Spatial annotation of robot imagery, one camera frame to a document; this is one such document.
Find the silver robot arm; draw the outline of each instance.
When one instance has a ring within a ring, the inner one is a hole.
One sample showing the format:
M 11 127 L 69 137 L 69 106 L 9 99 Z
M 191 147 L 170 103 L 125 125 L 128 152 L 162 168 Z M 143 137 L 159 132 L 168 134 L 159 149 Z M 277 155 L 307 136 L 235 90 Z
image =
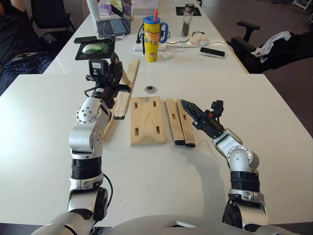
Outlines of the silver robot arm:
M 103 135 L 111 118 L 114 98 L 119 91 L 130 92 L 130 88 L 119 84 L 123 67 L 115 53 L 110 65 L 105 60 L 91 60 L 89 69 L 90 76 L 86 79 L 95 81 L 96 86 L 85 91 L 87 95 L 94 90 L 78 109 L 75 126 L 69 135 L 72 175 L 67 212 L 32 235 L 89 235 L 95 223 L 107 214 L 112 192 L 108 200 L 108 191 L 101 187 Z
M 269 225 L 264 203 L 260 192 L 258 156 L 229 129 L 224 129 L 219 117 L 224 110 L 223 102 L 213 102 L 213 111 L 203 112 L 195 104 L 181 101 L 184 110 L 195 120 L 193 125 L 203 130 L 216 149 L 226 158 L 229 170 L 231 189 L 229 201 L 225 207 L 223 222 L 246 231 L 254 232 L 260 226 Z

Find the computer mouse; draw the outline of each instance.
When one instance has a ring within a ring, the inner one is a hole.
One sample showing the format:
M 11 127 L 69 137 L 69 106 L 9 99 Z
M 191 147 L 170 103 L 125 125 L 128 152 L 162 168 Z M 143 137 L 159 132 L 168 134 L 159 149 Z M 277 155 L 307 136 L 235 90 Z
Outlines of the computer mouse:
M 83 48 L 83 53 L 86 55 L 94 54 L 102 50 L 102 47 L 95 44 L 88 44 Z
M 209 41 L 208 41 L 208 40 L 201 40 L 201 41 L 199 42 L 199 44 L 200 44 L 200 46 L 206 46 L 206 45 L 209 44 Z

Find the keyboard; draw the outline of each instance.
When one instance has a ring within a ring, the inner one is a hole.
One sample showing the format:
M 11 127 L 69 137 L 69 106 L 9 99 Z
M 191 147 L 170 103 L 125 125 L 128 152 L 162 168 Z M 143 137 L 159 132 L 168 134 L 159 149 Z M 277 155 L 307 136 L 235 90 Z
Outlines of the keyboard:
M 111 23 L 114 34 L 127 32 L 121 19 L 112 19 L 110 20 L 110 23 Z

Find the glass bottle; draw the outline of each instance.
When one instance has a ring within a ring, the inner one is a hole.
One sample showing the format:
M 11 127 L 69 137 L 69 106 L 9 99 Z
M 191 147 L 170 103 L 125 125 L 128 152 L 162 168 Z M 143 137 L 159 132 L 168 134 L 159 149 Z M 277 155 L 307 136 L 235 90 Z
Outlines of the glass bottle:
M 194 9 L 195 9 L 194 4 L 188 3 L 185 5 L 184 16 L 183 16 L 184 19 L 183 19 L 182 32 L 181 32 L 181 35 L 184 37 L 188 36 L 190 23 L 194 15 Z

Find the person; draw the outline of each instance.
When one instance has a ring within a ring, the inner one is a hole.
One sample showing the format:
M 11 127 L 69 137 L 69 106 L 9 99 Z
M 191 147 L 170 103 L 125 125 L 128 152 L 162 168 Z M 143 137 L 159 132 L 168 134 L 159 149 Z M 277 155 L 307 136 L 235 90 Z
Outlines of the person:
M 0 96 L 19 74 L 43 73 L 51 62 L 23 1 L 0 0 Z

